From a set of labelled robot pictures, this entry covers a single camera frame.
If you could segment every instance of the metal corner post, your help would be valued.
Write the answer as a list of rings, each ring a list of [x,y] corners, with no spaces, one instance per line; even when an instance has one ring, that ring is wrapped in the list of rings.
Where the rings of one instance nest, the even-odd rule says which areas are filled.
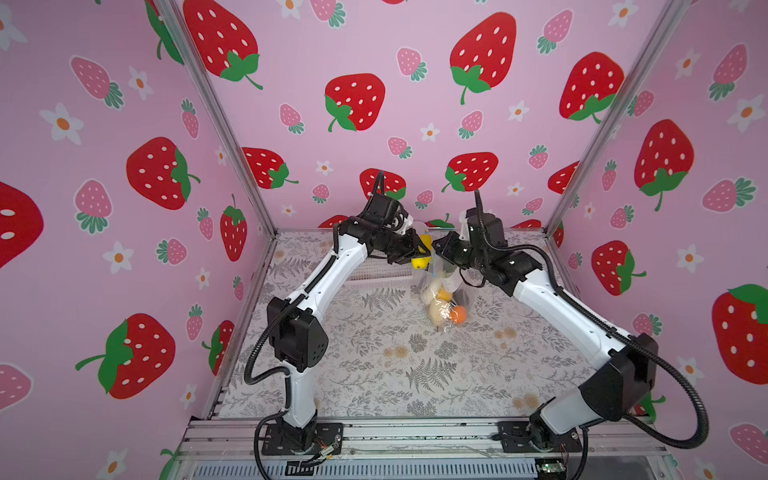
[[[689,4],[690,0],[669,0],[659,14],[656,24],[651,29],[643,48],[632,65],[632,69],[627,74],[624,83],[616,94],[611,109],[595,132],[587,149],[581,155],[576,173],[571,178],[568,189],[560,198],[560,202],[554,209],[552,217],[547,224],[545,231],[547,238],[551,238],[554,235],[565,213],[576,198],[576,194],[586,183],[592,168],[594,168],[600,154],[605,149],[611,133],[619,125],[635,92],[640,89],[640,86],[653,70],[656,60],[672,38],[677,26],[683,20]]]
[[[216,127],[216,131],[219,134],[219,138],[221,139],[222,146],[232,160],[232,165],[237,172],[237,176],[240,178],[240,182],[243,185],[253,208],[259,216],[259,220],[272,237],[272,240],[274,240],[277,232],[275,224],[259,194],[259,188],[256,185],[253,175],[250,173],[248,162],[243,155],[243,151],[240,149],[240,144],[237,143],[232,126],[227,120],[227,115],[224,113],[219,98],[217,97],[213,86],[210,84],[208,73],[200,60],[200,57],[197,55],[190,32],[187,29],[186,24],[182,21],[184,16],[179,9],[179,5],[175,0],[156,0],[155,4],[160,10],[160,14],[163,16],[164,23],[168,27],[171,37],[176,42],[176,47],[179,49],[181,57],[184,60],[184,66],[187,67],[187,70],[190,72],[192,82],[195,87],[197,87],[197,91],[200,93],[203,103],[205,103],[205,107],[208,110],[211,120]]]

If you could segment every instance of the pink backdrop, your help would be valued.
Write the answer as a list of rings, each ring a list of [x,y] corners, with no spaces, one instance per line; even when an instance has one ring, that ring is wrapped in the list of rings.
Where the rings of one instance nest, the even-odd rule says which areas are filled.
[[[274,159],[278,164],[280,159],[284,161],[290,172],[287,179],[298,182],[286,182],[278,187],[271,184],[271,189],[260,191],[276,225],[284,228],[317,227],[334,215],[360,212],[366,197],[359,176],[368,168],[392,172],[405,181],[407,188],[402,202],[417,220],[444,220],[446,214],[455,219],[460,211],[472,205],[469,191],[474,188],[468,185],[468,179],[464,185],[467,192],[448,186],[445,193],[441,193],[449,184],[445,178],[446,168],[454,157],[483,152],[498,158],[496,170],[478,181],[484,184],[486,207],[499,214],[509,226],[530,219],[546,223],[560,199],[560,194],[548,188],[550,178],[579,160],[597,127],[591,117],[575,121],[561,116],[564,89],[568,89],[568,95],[575,95],[571,108],[577,110],[578,103],[582,102],[579,94],[589,93],[591,89],[586,78],[591,78],[592,68],[602,61],[594,92],[603,95],[602,92],[608,92],[608,84],[612,84],[615,91],[620,82],[614,83],[614,79],[619,73],[615,72],[614,78],[608,77],[612,72],[609,60],[627,73],[665,2],[637,0],[626,5],[622,2],[621,7],[616,8],[612,0],[565,4],[441,0],[396,5],[381,0],[293,0],[293,8],[287,8],[283,2],[274,1],[222,1],[220,6],[230,14],[222,12],[219,6],[217,17],[208,12],[216,2],[179,0],[179,3],[184,5],[187,24],[202,52],[203,63],[212,72],[211,81],[238,141],[243,147],[269,151],[261,152],[269,161]],[[330,18],[331,10],[319,8],[326,4],[335,4],[335,15]],[[558,16],[565,10],[570,12],[570,21],[567,21],[568,13]],[[463,87],[455,83],[450,68],[452,50],[476,25],[499,12],[505,13],[484,24],[485,29],[473,31],[455,49],[455,58],[458,58],[455,66],[460,71],[469,63],[481,65],[484,59],[490,62],[485,65],[487,71],[483,67],[480,80],[486,80],[491,90],[467,91],[462,105]],[[509,33],[509,15],[515,19],[516,35]],[[545,29],[553,18],[554,31]],[[337,19],[343,20],[343,24],[336,22]],[[234,31],[230,23],[238,29]],[[485,37],[476,40],[476,35],[483,32]],[[538,47],[539,39],[546,37],[544,33],[556,41],[556,48],[546,55]],[[502,35],[507,37],[506,42],[502,41]],[[263,90],[241,74],[232,78],[230,74],[239,67],[230,65],[226,57],[231,49],[237,51],[241,59],[255,54],[253,40],[258,44],[258,69],[254,71],[250,66],[243,71],[252,72],[248,78],[263,86]],[[514,53],[510,54],[513,40]],[[466,57],[459,55],[461,50],[466,50]],[[579,64],[579,89],[571,91],[573,82],[566,85],[571,69],[595,51],[607,58],[598,57],[601,59]],[[425,63],[424,78],[415,71],[419,60]],[[226,65],[232,68],[222,73]],[[581,73],[582,67],[589,67],[586,76]],[[493,71],[497,71],[496,77],[492,77]],[[334,83],[330,85],[333,101],[342,105],[354,103],[349,116],[354,121],[358,121],[359,115],[368,118],[366,112],[376,110],[366,110],[364,107],[369,104],[380,107],[378,117],[372,115],[375,118],[372,124],[357,123],[365,127],[359,131],[346,130],[337,121],[329,133],[334,117],[326,110],[323,99],[326,85],[335,78],[355,74],[375,75],[385,93],[376,95],[381,87],[372,81],[376,89],[367,97],[352,93],[335,98],[344,91],[333,94],[333,89],[339,86]],[[369,79],[370,76],[352,77],[338,82],[347,89],[346,84],[359,80],[362,87]],[[566,103],[570,104],[571,100],[563,101]],[[280,112],[284,104],[290,108],[283,108],[287,113],[282,118]],[[521,121],[515,119],[518,109]],[[479,129],[476,114],[470,119],[474,123],[468,121],[465,125],[474,135],[461,138],[462,119],[476,111],[482,113]],[[602,118],[605,113],[606,110],[600,111],[597,117]],[[295,126],[299,121],[303,133],[292,133],[289,128],[298,131]],[[430,137],[422,129],[440,132]],[[390,149],[389,141],[393,137],[396,140]],[[435,141],[424,138],[435,138]],[[534,169],[529,158],[537,145],[547,148],[543,152],[547,158],[543,167]],[[470,155],[465,161],[473,157],[476,156]],[[481,161],[488,159],[487,156],[480,158]],[[324,170],[323,166],[333,171]],[[260,185],[270,186],[270,178],[266,174],[262,177],[267,183]],[[323,188],[315,190],[321,184],[327,187],[327,193]],[[431,200],[428,194],[419,196],[427,190],[432,192]],[[313,198],[323,200],[326,196],[327,201],[320,203]],[[526,217],[523,209],[536,199],[542,200],[540,208]],[[420,210],[415,206],[416,201],[427,207]]]
[[[165,47],[157,58],[159,38],[144,2],[11,0],[0,5],[0,21],[0,182],[12,187],[0,184],[0,477],[158,478],[170,459],[161,451],[172,453],[190,416],[204,414],[214,375],[210,350],[201,342],[210,345],[220,323],[239,318],[243,303],[235,297],[233,280],[240,276],[247,293],[266,236],[260,236],[231,163],[218,162],[220,140],[187,70]],[[70,66],[73,55],[107,72],[123,95],[116,97],[124,102],[119,110],[108,107],[106,91],[96,88],[93,64],[86,76],[96,78],[84,81],[97,98],[89,94]],[[131,68],[141,88],[131,80]],[[196,139],[182,121],[185,98],[196,111]],[[59,103],[66,112],[57,110]],[[194,133],[194,119],[187,115],[187,120]],[[127,178],[129,156],[155,137],[170,139],[186,157],[189,172],[201,179],[192,180],[188,202],[178,210],[141,196]],[[99,220],[103,229],[93,234],[81,229],[74,203],[89,179],[99,182],[111,202],[111,211],[99,202],[101,215],[109,214],[107,226]],[[178,187],[168,179],[163,185],[158,180],[154,191],[165,188],[170,201]],[[220,235],[231,194],[247,222],[237,261],[227,257]],[[44,224],[31,246],[40,220],[30,202]],[[213,221],[205,226],[212,230],[204,230],[210,241],[200,231],[200,207]],[[98,214],[98,208],[83,208]],[[163,239],[172,238],[187,250],[175,266],[173,252],[169,263],[158,261],[156,253]],[[115,249],[116,242],[121,249]],[[8,261],[16,247],[23,251]],[[117,253],[121,262],[115,261]],[[130,270],[119,268],[128,264]],[[196,279],[201,268],[209,273],[207,286]],[[203,322],[190,341],[187,319],[196,304]],[[142,317],[142,332],[155,330],[140,340],[143,333],[135,329],[141,326],[132,324],[133,359],[118,367],[116,385],[105,395],[98,372],[107,360],[80,371],[75,364],[103,354],[110,333],[135,313],[153,317],[160,327]],[[140,341],[143,350],[136,349]],[[172,348],[175,358],[167,368]],[[155,371],[164,371],[159,378],[151,381],[154,368],[136,370],[140,352],[151,353],[152,363],[158,358]],[[129,377],[125,386],[124,376]],[[132,394],[138,377],[144,377],[144,389],[115,398]]]
[[[630,331],[646,331],[651,316],[658,317],[654,338],[661,354],[688,375],[707,406],[709,440],[698,449],[674,452],[689,480],[768,476],[768,327],[759,317],[768,301],[765,18],[765,2],[698,2],[690,7],[641,89],[654,96],[652,104],[623,119],[616,140],[579,192],[578,205],[563,221],[559,254],[563,261],[572,257],[577,268],[571,276],[582,299]],[[746,50],[746,59],[730,56],[724,62],[724,80],[715,72],[734,49],[736,54]],[[713,101],[710,86],[724,81],[734,81],[735,90]],[[648,93],[643,97],[650,98]],[[664,192],[657,212],[659,195],[638,190],[636,172],[642,175],[647,165],[664,158],[670,159],[666,168],[673,174],[686,170],[680,161],[680,154],[686,154],[683,136],[672,134],[668,123],[665,138],[659,138],[661,131],[647,138],[652,126],[665,119],[690,139],[694,162],[680,185]],[[673,137],[678,140],[674,146]],[[657,149],[640,155],[649,141],[658,142]],[[662,153],[659,159],[656,151]],[[604,168],[611,159],[617,165],[616,179],[606,191]],[[647,163],[636,169],[642,160]],[[631,223],[624,224],[624,206],[634,210]],[[647,272],[633,277],[619,296],[604,288],[598,275],[605,271],[598,266],[596,274],[592,263],[593,252],[612,240],[624,242],[632,252],[635,273]],[[728,295],[749,284],[760,288]],[[694,412],[682,389],[664,373],[658,376],[653,400],[661,396],[666,402],[655,405],[658,429],[687,438],[694,430]]]

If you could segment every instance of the strawberry wallpaper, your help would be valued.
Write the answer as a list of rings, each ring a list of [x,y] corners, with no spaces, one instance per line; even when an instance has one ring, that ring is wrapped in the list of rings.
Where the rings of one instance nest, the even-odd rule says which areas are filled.
[[[563,219],[581,298],[654,336],[698,389],[710,437],[678,473],[768,476],[768,4],[696,2]],[[642,402],[665,435],[694,411],[660,373]]]
[[[163,480],[204,415],[266,236],[181,62],[153,2],[0,0],[0,478]]]
[[[546,223],[666,3],[177,2],[278,227]]]

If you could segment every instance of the white flower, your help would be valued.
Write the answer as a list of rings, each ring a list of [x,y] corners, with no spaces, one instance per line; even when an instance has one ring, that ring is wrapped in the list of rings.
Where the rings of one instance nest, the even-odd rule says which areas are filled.
[[[327,177],[328,174],[333,171],[330,164],[331,163],[329,161],[317,162],[317,168],[315,169],[315,171],[320,172],[321,174]]]
[[[702,480],[720,480],[720,477],[715,473],[715,465],[711,463],[704,463],[699,460],[699,457],[694,459],[696,461],[696,476]]]
[[[760,108],[764,98],[765,94],[760,94],[752,100],[739,100],[736,102],[736,113],[731,115],[727,122],[736,124],[736,128],[744,133],[750,123],[766,116],[766,111]]]
[[[210,281],[210,272],[205,271],[205,267],[200,267],[200,274],[195,275],[195,280],[197,280],[197,289],[202,290],[204,286],[210,286],[208,283]]]
[[[128,449],[122,452],[109,452],[107,455],[107,464],[96,474],[96,478],[102,478],[104,480],[112,480],[117,478],[122,472],[125,472],[125,456],[128,453]]]
[[[677,268],[687,268],[689,272],[696,271],[696,265],[704,261],[704,257],[696,254],[696,245],[691,245],[687,249],[677,249]]]
[[[5,51],[11,47],[11,40],[27,43],[27,38],[11,23],[11,9],[0,4],[0,48]]]
[[[594,213],[594,207],[592,206],[592,202],[584,205],[584,218],[588,218],[589,220],[592,220],[593,213]]]
[[[523,190],[525,190],[525,187],[521,187],[520,182],[518,182],[511,187],[507,187],[507,195],[515,195],[517,197]]]
[[[303,2],[304,0],[277,0],[277,4],[283,6],[283,18],[288,18],[288,15],[290,15],[297,20],[301,18],[299,16],[299,7]]]
[[[694,72],[694,65],[699,61],[699,57],[701,57],[701,53],[696,53],[692,48],[688,48],[685,56],[674,64],[677,67],[677,73],[675,74],[674,79],[677,80],[680,77],[690,77],[690,74]]]
[[[611,140],[616,140],[616,134],[619,133],[619,130],[621,129],[621,125],[616,125],[614,129],[611,131]]]
[[[227,153],[221,145],[216,149],[216,160],[219,162],[219,165],[227,165]]]
[[[104,260],[112,264],[111,272],[115,275],[119,269],[131,269],[131,257],[134,255],[134,251],[130,248],[123,248],[120,242],[115,242],[111,252],[105,252],[103,256]]]
[[[752,0],[730,0],[728,8],[735,8],[737,12],[744,13],[744,10],[746,10],[746,7],[751,1]]]
[[[523,115],[527,114],[531,109],[525,106],[525,102],[520,100],[517,105],[512,105],[509,108],[509,119],[523,121]]]
[[[73,144],[80,144],[78,130],[83,128],[83,122],[77,118],[70,117],[64,105],[61,103],[56,104],[56,111],[40,110],[40,116],[53,125],[51,127],[51,138],[61,140],[66,137]]]
[[[437,134],[440,130],[435,128],[435,124],[429,124],[426,128],[422,128],[422,140],[435,141]]]
[[[141,100],[146,101],[147,95],[154,93],[154,91],[152,91],[152,87],[150,87],[147,83],[147,72],[136,71],[136,69],[131,66],[128,67],[128,70],[131,73],[131,79],[128,81],[128,84],[131,86],[131,88],[139,90],[139,96],[141,97]]]
[[[677,363],[680,364],[678,370],[680,370],[680,373],[683,374],[691,385],[696,385],[696,379],[704,378],[703,372],[696,368],[696,359],[690,358],[686,360],[683,357],[678,356]]]
[[[184,405],[184,410],[188,409],[191,403],[194,403],[196,397],[194,395],[195,390],[197,390],[197,385],[190,385],[187,384],[187,388],[184,390],[184,394],[179,399],[179,402],[181,402]]]
[[[634,0],[624,0],[623,3],[614,3],[614,16],[611,21],[608,22],[608,26],[619,24],[624,28],[627,26],[627,20],[633,15],[640,7],[634,5]]]

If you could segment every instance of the pink strawberry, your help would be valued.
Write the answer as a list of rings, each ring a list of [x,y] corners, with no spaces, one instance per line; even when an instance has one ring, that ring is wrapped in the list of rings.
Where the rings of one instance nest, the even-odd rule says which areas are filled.
[[[581,252],[572,253],[568,258],[568,266],[573,270],[576,270],[581,266]]]
[[[648,90],[643,90],[635,95],[627,108],[627,114],[630,117],[640,117],[654,103],[654,94]]]
[[[386,143],[389,145],[389,152],[396,157],[408,158],[413,155],[413,150],[403,138],[390,137]]]
[[[101,233],[109,226],[107,217],[112,215],[112,202],[104,185],[96,180],[86,181],[74,195],[74,205],[80,212],[74,216],[80,229],[91,235]]]
[[[661,320],[659,320],[659,317],[655,316],[653,313],[649,315],[641,313],[632,320],[632,328],[634,328],[634,331],[638,334],[645,333],[648,336],[661,335],[663,326],[664,325]]]
[[[243,284],[243,280],[236,276],[235,280],[232,282],[232,288],[235,289],[235,298],[242,302],[245,294],[245,285]]]
[[[324,204],[328,201],[328,197],[331,196],[330,191],[328,190],[328,186],[325,184],[320,184],[317,187],[314,187],[312,189],[312,200],[314,200],[318,204]]]
[[[197,121],[197,116],[195,116],[196,111],[189,98],[185,98],[181,102],[181,110],[181,121],[184,122],[185,128],[190,133],[190,137],[197,138],[197,132],[200,130],[200,123]]]
[[[756,462],[768,465],[768,432],[763,433],[757,425],[742,423],[732,426],[728,433],[733,444]]]
[[[523,209],[523,215],[526,217],[529,215],[533,215],[533,213],[541,208],[541,205],[544,203],[544,199],[539,197],[535,198],[534,200],[531,200],[530,202],[525,204],[525,208]]]
[[[609,191],[614,186],[616,181],[616,161],[611,158],[605,165],[605,172],[603,173],[603,190]]]
[[[480,127],[482,127],[482,112],[475,110],[464,117],[462,127],[458,130],[458,135],[464,140],[468,140],[475,136],[475,132],[480,130]]]
[[[190,317],[187,319],[187,337],[194,341],[203,328],[203,308],[196,303],[190,309]]]
[[[634,208],[631,205],[624,205],[624,208],[617,208],[613,215],[611,215],[611,226],[621,230],[627,226],[627,223],[632,223],[634,219]]]
[[[549,154],[544,145],[536,145],[531,149],[529,155],[531,157],[528,159],[528,163],[536,170],[542,168],[547,163],[547,160],[549,160]]]
[[[280,105],[280,121],[288,127],[288,131],[295,135],[304,133],[304,124],[301,123],[301,115],[295,108],[288,104]]]
[[[93,98],[103,100],[109,108],[115,110],[123,108],[125,102],[123,102],[123,92],[120,91],[120,85],[109,81],[109,74],[104,67],[95,61],[77,55],[72,56],[69,64],[85,91],[91,94]]]
[[[558,42],[565,40],[565,36],[568,35],[573,19],[574,13],[570,10],[563,10],[552,17],[544,26],[544,35],[538,39],[538,52],[547,55],[555,50]]]
[[[714,83],[710,85],[710,98],[719,101],[736,89],[736,80],[746,70],[746,45],[739,44],[731,48],[712,75]]]
[[[178,265],[187,258],[187,248],[179,240],[171,238],[169,241],[163,239],[157,244],[157,259],[163,263]]]
[[[312,11],[321,22],[328,22],[331,28],[341,28],[344,25],[344,5],[336,0],[310,0]]]
[[[214,220],[208,215],[208,210],[200,208],[197,211],[197,221],[200,222],[200,233],[205,240],[214,238]]]
[[[707,210],[724,214],[734,207],[741,208],[747,205],[754,199],[756,190],[757,187],[752,184],[752,180],[744,177],[736,180],[736,183],[729,179],[721,180],[704,195],[701,204]]]
[[[424,210],[429,206],[429,204],[432,202],[432,199],[434,196],[432,195],[431,190],[424,190],[419,195],[416,196],[416,202],[414,203],[416,205],[416,208],[419,210]]]
[[[410,76],[411,81],[426,78],[427,64],[422,61],[422,54],[412,48],[403,47],[397,51],[397,65],[400,67],[400,73],[406,77]]]
[[[32,377],[13,363],[0,362],[0,412],[32,393]]]

